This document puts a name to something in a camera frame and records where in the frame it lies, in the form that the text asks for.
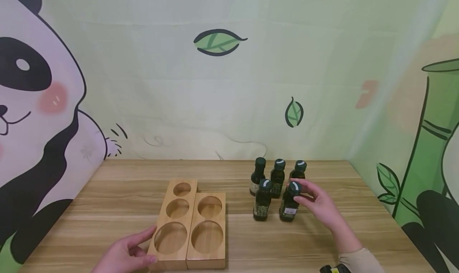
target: bamboo stalk drawing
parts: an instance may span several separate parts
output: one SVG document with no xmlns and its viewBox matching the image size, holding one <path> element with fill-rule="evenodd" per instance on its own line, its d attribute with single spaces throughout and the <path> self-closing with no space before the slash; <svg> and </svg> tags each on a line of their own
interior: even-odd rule
<svg viewBox="0 0 459 273">
<path fill-rule="evenodd" d="M 430 64 L 422 70 L 428 73 L 426 97 L 402 184 L 399 186 L 389 167 L 377 167 L 378 179 L 387 191 L 378 198 L 395 205 L 392 216 L 401 226 L 409 222 L 422 224 L 416 207 L 422 192 L 435 191 L 443 196 L 448 193 L 442 161 L 459 125 L 459 59 Z"/>
</svg>

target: left hand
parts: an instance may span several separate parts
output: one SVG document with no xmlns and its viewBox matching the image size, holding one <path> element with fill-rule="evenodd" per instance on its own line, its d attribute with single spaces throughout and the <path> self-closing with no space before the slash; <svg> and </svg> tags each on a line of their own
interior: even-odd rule
<svg viewBox="0 0 459 273">
<path fill-rule="evenodd" d="M 154 255 L 147 255 L 139 244 L 151 239 L 156 226 L 121 238 L 113 243 L 97 263 L 91 273 L 130 273 L 156 263 Z"/>
</svg>

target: bottle cap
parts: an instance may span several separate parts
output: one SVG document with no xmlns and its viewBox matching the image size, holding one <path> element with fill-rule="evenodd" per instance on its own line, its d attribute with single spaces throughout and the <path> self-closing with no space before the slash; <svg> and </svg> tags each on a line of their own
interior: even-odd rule
<svg viewBox="0 0 459 273">
<path fill-rule="evenodd" d="M 288 192 L 293 196 L 300 195 L 300 193 L 301 193 L 301 185 L 299 183 L 295 182 L 295 181 L 289 183 Z"/>
<path fill-rule="evenodd" d="M 255 166 L 256 167 L 265 167 L 266 165 L 266 159 L 264 159 L 263 157 L 257 157 L 257 159 L 255 160 Z"/>
<path fill-rule="evenodd" d="M 265 191 L 265 192 L 269 192 L 271 191 L 271 182 L 269 181 L 269 179 L 262 179 L 260 180 L 260 187 L 259 189 L 261 191 Z"/>
<path fill-rule="evenodd" d="M 306 170 L 306 166 L 307 164 L 305 161 L 296 161 L 295 170 L 299 171 L 300 173 L 304 173 L 304 171 Z"/>
<path fill-rule="evenodd" d="M 276 170 L 284 170 L 284 168 L 286 168 L 286 161 L 284 161 L 281 158 L 276 159 L 276 161 L 274 162 L 274 169 L 276 169 Z"/>
</svg>

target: panda mouth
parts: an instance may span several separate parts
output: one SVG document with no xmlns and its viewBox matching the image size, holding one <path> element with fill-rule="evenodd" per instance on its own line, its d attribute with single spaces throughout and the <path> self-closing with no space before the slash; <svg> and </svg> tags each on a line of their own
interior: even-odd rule
<svg viewBox="0 0 459 273">
<path fill-rule="evenodd" d="M 27 113 L 27 115 L 23 116 L 22 118 L 18 119 L 17 121 L 15 122 L 9 122 L 7 121 L 3 116 L 0 118 L 1 121 L 5 122 L 5 131 L 4 132 L 0 132 L 0 135 L 1 136 L 6 136 L 10 130 L 10 125 L 14 125 L 16 123 L 19 123 L 19 122 L 22 122 L 26 117 L 28 117 L 29 115 L 31 114 L 31 111 Z"/>
</svg>

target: beige sleeve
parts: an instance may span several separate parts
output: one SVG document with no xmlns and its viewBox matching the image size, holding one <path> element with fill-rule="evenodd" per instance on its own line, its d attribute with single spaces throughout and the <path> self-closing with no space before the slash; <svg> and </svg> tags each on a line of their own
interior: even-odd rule
<svg viewBox="0 0 459 273">
<path fill-rule="evenodd" d="M 378 260 L 366 248 L 340 254 L 339 263 L 346 265 L 351 273 L 384 273 Z"/>
</svg>

